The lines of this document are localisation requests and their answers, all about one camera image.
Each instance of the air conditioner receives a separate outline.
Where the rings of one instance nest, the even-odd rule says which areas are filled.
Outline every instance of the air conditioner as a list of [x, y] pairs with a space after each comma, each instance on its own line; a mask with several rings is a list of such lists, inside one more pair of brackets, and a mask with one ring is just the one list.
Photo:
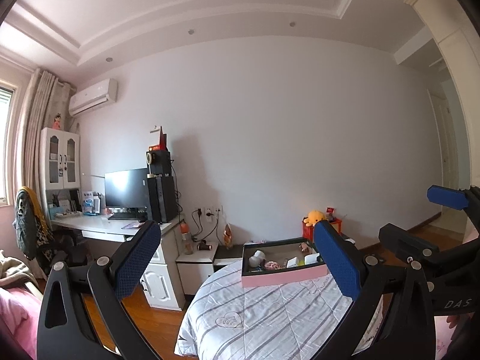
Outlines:
[[93, 108], [114, 103], [116, 99], [117, 81], [105, 79], [73, 95], [70, 98], [68, 112], [70, 116], [77, 116]]

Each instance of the gray striped comforter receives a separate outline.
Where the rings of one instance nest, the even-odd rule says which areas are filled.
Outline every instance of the gray striped comforter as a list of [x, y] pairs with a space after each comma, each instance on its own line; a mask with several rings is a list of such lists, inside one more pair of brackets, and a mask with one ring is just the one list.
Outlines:
[[[175, 353], [200, 360], [308, 360], [351, 304], [332, 275], [282, 286], [242, 288], [241, 262], [200, 287], [178, 333]], [[382, 302], [357, 351], [370, 344]]]

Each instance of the keyboard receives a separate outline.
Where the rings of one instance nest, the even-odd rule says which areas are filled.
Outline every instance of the keyboard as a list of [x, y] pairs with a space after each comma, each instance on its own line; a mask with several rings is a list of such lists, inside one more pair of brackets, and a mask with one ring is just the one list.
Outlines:
[[143, 212], [116, 212], [109, 219], [140, 219], [145, 216]]

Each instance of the computer monitor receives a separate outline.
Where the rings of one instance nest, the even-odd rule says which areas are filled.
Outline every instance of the computer monitor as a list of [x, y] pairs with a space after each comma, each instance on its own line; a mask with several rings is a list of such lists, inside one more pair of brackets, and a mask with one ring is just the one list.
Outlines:
[[145, 208], [148, 203], [147, 168], [105, 173], [105, 205]]

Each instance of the white cabinet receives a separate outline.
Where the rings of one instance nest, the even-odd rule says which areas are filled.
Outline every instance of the white cabinet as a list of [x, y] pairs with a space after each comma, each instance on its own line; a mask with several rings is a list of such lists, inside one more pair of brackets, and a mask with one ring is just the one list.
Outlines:
[[148, 264], [140, 283], [150, 306], [162, 309], [182, 309], [183, 304], [179, 304], [177, 301], [167, 265]]
[[182, 264], [177, 262], [180, 273], [183, 292], [187, 295], [195, 295], [200, 286], [214, 273], [213, 264]]
[[175, 263], [179, 255], [175, 231], [179, 231], [178, 225], [162, 234], [160, 245], [140, 280], [151, 307], [181, 310], [185, 304], [182, 282]]
[[44, 191], [80, 188], [80, 136], [44, 128], [40, 135], [40, 184]]

